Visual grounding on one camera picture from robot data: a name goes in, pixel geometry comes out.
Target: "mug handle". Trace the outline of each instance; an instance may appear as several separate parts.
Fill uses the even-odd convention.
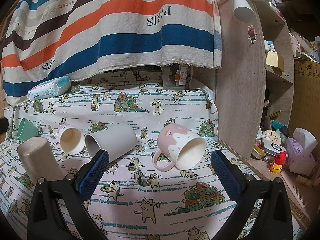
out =
[[[170,161],[167,165],[165,166],[162,166],[162,167],[159,167],[157,165],[157,159],[159,158],[160,154],[161,154],[161,150],[158,149],[155,153],[155,155],[153,155],[153,158],[152,158],[152,163],[153,163],[153,166],[158,170],[158,171],[162,171],[162,172],[165,172],[165,171],[168,171],[168,170],[171,170],[174,166],[173,162]]]

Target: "green cup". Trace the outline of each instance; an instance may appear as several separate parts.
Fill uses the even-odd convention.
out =
[[[17,138],[20,141],[27,141],[38,136],[38,129],[27,119],[23,118],[19,124]]]

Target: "blue gripper pad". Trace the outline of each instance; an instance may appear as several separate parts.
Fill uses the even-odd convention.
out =
[[[245,188],[243,173],[220,151],[211,154],[211,166],[232,201],[239,202]]]
[[[81,167],[78,172],[78,181],[75,181],[81,202],[91,198],[108,165],[109,154],[104,150],[99,150],[89,163]]]

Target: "white lamp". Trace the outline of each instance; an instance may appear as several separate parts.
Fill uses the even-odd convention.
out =
[[[239,22],[243,23],[252,22],[254,19],[254,11],[247,0],[234,0],[233,15]]]

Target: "cat print fabric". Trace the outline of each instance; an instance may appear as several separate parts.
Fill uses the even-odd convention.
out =
[[[76,173],[91,158],[87,151],[68,155],[61,150],[58,127],[68,123],[84,134],[127,123],[136,132],[134,149],[109,163],[84,209],[103,234],[112,239],[211,239],[236,203],[228,198],[210,156],[221,149],[243,173],[254,174],[235,155],[218,144],[218,113],[203,90],[163,89],[161,71],[102,73],[73,82],[66,94],[26,102],[14,111],[12,138],[0,144],[0,209],[22,240],[27,239],[28,214],[35,186],[20,162],[16,140],[22,118],[42,129],[64,175]],[[5,111],[10,117],[10,109]],[[160,172],[152,165],[159,132],[181,124],[206,140],[206,153],[193,168]],[[120,138],[118,143],[126,140]],[[169,162],[161,154],[158,165]],[[79,236],[63,202],[59,205],[74,236]],[[250,215],[241,236],[252,228],[261,202]]]

